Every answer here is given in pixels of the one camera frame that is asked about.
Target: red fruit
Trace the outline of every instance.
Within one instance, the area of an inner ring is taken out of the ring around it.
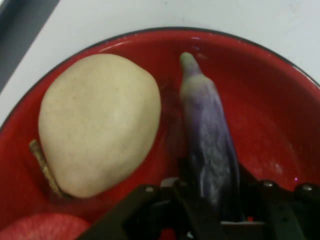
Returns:
[[[73,240],[90,224],[64,213],[40,213],[17,220],[0,232],[0,240]]]

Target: red object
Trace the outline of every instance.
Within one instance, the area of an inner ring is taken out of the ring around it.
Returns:
[[[21,218],[0,231],[0,240],[74,240],[89,226],[69,214],[40,213]]]
[[[320,88],[275,53],[214,31],[157,29],[129,33],[91,46],[44,76],[20,101],[0,132],[0,229],[21,216],[62,212],[95,221],[139,184],[177,176],[185,155],[179,88],[179,56],[192,53],[214,80],[239,161],[258,179],[292,190],[320,184]],[[149,71],[162,100],[157,138],[143,164],[125,181],[90,198],[58,199],[50,190],[29,142],[39,139],[42,97],[56,77],[93,54],[123,56]]]

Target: black bowl rim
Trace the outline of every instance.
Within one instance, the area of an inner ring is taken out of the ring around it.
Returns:
[[[33,88],[35,88],[43,79],[45,79],[51,72],[53,72],[56,68],[58,68],[59,66],[61,66],[63,63],[65,63],[66,61],[68,61],[69,59],[71,59],[72,57],[78,55],[79,53],[86,51],[88,49],[91,49],[93,47],[96,47],[98,45],[116,40],[116,39],[120,39],[123,37],[128,37],[134,34],[141,34],[141,33],[146,33],[146,32],[156,32],[156,31],[177,31],[177,30],[183,30],[183,31],[195,31],[195,32],[205,32],[205,33],[212,33],[212,34],[217,34],[217,35],[222,35],[222,36],[226,36],[226,37],[230,37],[230,38],[234,38],[237,40],[240,40],[242,42],[251,44],[253,46],[256,46],[258,48],[264,49],[267,52],[275,55],[276,57],[278,57],[279,59],[285,61],[286,63],[288,63],[289,65],[291,65],[292,67],[294,67],[295,69],[297,69],[299,72],[301,72],[303,75],[305,75],[315,86],[317,86],[320,89],[320,83],[316,82],[311,76],[309,76],[305,71],[303,71],[300,67],[298,67],[297,65],[295,65],[293,62],[289,61],[287,58],[281,56],[280,54],[272,51],[271,49],[262,46],[254,41],[245,39],[243,37],[240,36],[236,36],[230,33],[226,33],[223,31],[218,31],[218,30],[211,30],[211,29],[207,29],[207,28],[200,28],[200,27],[187,27],[187,26],[165,26],[165,27],[152,27],[152,28],[145,28],[145,29],[141,29],[141,30],[135,30],[135,31],[130,31],[127,33],[123,33],[123,34],[119,34],[110,38],[107,38],[105,40],[99,41],[97,43],[94,43],[78,52],[76,52],[75,54],[69,56],[68,58],[66,58],[64,61],[60,62],[59,64],[57,64],[54,68],[52,68],[50,71],[48,71],[43,77],[41,77],[22,97],[21,99],[16,103],[16,105],[13,107],[13,109],[11,110],[11,112],[8,114],[8,116],[6,117],[6,119],[4,120],[4,122],[2,123],[2,126],[0,127],[0,134],[2,133],[3,127],[6,125],[7,121],[9,120],[9,118],[11,117],[12,113],[16,110],[16,107],[24,100],[24,98],[26,97],[26,95],[28,95]]]

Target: white surface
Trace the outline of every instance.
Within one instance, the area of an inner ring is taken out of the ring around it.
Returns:
[[[320,82],[319,9],[319,0],[61,0],[0,95],[0,125],[26,91],[64,59],[145,28],[234,34],[279,53]]]

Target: purple eggplant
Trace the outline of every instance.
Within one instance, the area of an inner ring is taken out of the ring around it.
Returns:
[[[242,221],[239,163],[218,91],[190,53],[180,56],[180,64],[180,100],[195,186],[221,221]]]

